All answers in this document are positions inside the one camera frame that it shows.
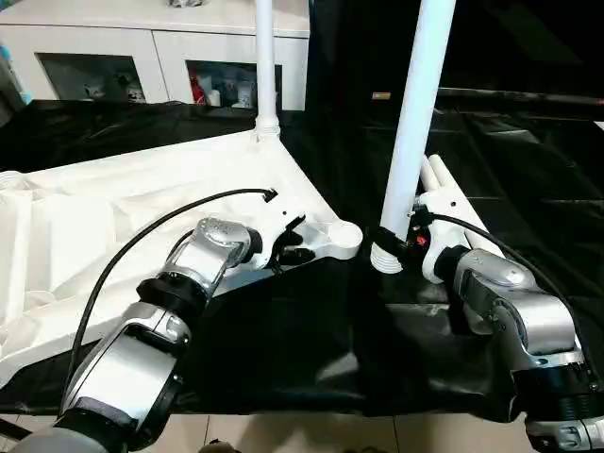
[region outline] white pole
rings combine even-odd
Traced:
[[[454,10],[455,0],[422,0],[419,8],[380,221],[402,241],[407,239]],[[376,244],[371,248],[371,262],[385,274],[402,270],[396,257]]]
[[[256,0],[256,71],[258,75],[259,136],[278,135],[273,43],[273,0]]]

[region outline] black cable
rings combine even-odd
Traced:
[[[172,254],[174,252],[176,252],[176,249],[179,248],[182,243],[184,243],[187,239],[189,239],[189,236],[191,236],[193,234],[193,232],[194,232],[194,230],[190,229],[185,234],[183,234],[182,236],[180,236],[180,239],[178,241],[176,241],[176,243],[174,244],[174,246],[170,250],[170,253],[168,253],[168,256],[166,257],[166,260],[168,260],[172,256]]]
[[[511,248],[509,245],[507,245],[500,239],[496,238],[491,233],[488,233],[485,230],[478,228],[477,226],[474,226],[468,222],[465,222],[462,219],[458,219],[457,217],[451,217],[449,215],[444,215],[444,214],[437,214],[435,212],[431,212],[430,216],[434,220],[442,220],[444,222],[448,222],[450,224],[457,224],[460,227],[469,229],[470,231],[478,234],[479,236],[482,236],[485,239],[488,239],[489,241],[491,241],[492,243],[497,245],[500,249],[502,249],[504,252],[506,252],[512,258],[514,258],[520,264],[522,264],[527,269],[529,269],[537,277],[537,279],[541,280],[548,287],[548,289],[552,293],[554,293],[554,295],[556,297],[558,297],[562,301],[562,303],[570,310],[570,304],[568,303],[568,300],[566,300],[566,297],[564,297],[563,292],[560,291],[560,289],[558,289],[558,287],[556,286],[556,283],[551,281],[551,279],[549,279],[543,272],[541,272],[537,266],[535,266],[532,262],[527,260],[522,255],[520,255],[516,250]]]
[[[79,325],[77,326],[77,330],[75,331],[74,345],[72,346],[69,367],[67,368],[67,378],[65,379],[65,388],[63,390],[63,398],[61,399],[61,406],[63,406],[63,404],[65,403],[65,398],[67,397],[67,390],[69,388],[69,382],[76,370],[76,365],[78,363],[77,356],[79,355],[79,350],[82,347],[84,333],[86,331],[86,326],[88,325],[88,322],[91,317],[92,308],[94,307],[96,298],[98,297],[99,293],[101,292],[101,289],[103,288],[103,284],[105,284],[105,281],[107,280],[107,277],[109,276],[109,273],[111,272],[111,270],[113,270],[113,268],[118,263],[118,261],[128,252],[128,250],[130,250],[134,245],[136,245],[136,243],[138,243],[147,234],[149,234],[151,231],[153,231],[160,225],[166,223],[170,219],[173,219],[177,215],[179,215],[187,210],[192,210],[193,208],[197,208],[198,206],[209,203],[210,201],[218,200],[219,198],[224,198],[226,196],[237,195],[240,193],[262,193],[263,195],[265,195],[266,201],[270,201],[277,195],[277,193],[275,191],[270,191],[267,189],[236,189],[233,191],[217,193],[215,195],[193,201],[192,203],[182,206],[182,207],[178,208],[177,210],[173,210],[171,212],[168,212],[165,215],[162,215],[158,220],[156,220],[155,222],[153,222],[150,225],[143,228],[141,231],[139,231],[137,234],[135,234],[132,237],[132,239],[130,239],[127,243],[125,243],[124,246],[113,256],[113,258],[111,258],[111,260],[109,261],[107,266],[105,266],[105,269],[103,269],[103,272],[101,273],[100,277],[96,280],[94,287],[92,288],[91,295],[88,298],[88,302],[86,303],[86,307],[84,307],[84,312],[82,313],[82,317],[80,318]]]

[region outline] wrinkled fabric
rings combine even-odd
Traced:
[[[30,172],[246,130],[253,120],[174,104],[34,102],[0,129],[0,168]],[[338,215],[365,232],[376,226],[394,125],[287,112],[281,124],[281,140]],[[449,103],[435,110],[427,150],[443,157],[491,232],[568,294],[601,376],[603,139],[576,117]],[[455,329],[445,288],[423,279],[419,261],[385,276],[371,267],[369,245],[354,260],[319,260],[217,297],[193,335],[175,410],[513,419],[512,381],[491,338]],[[0,390],[0,411],[55,412],[67,359],[21,370]]]

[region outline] white cabinet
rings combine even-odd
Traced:
[[[151,31],[1,25],[0,42],[34,99],[168,100]]]
[[[155,31],[159,61],[171,100],[192,103],[194,77],[204,92],[218,91],[222,105],[256,106],[254,36]],[[286,110],[303,110],[306,96],[308,40],[275,39],[277,102]]]
[[[307,0],[274,0],[277,102],[304,109]],[[0,45],[26,98],[256,107],[254,0],[22,0]]]

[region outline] white panel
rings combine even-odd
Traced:
[[[170,100],[191,104],[193,94],[186,60],[256,63],[256,38],[210,33],[154,31]],[[275,64],[282,66],[282,107],[303,110],[309,42],[275,38]]]
[[[132,57],[149,103],[168,100],[153,35],[147,30],[78,26],[2,25],[0,42],[12,69],[34,99],[57,99],[36,53]]]
[[[275,36],[310,36],[308,0],[273,0]],[[171,8],[168,0],[26,0],[0,13],[5,25],[73,25],[197,33],[256,34],[254,0],[209,0]]]

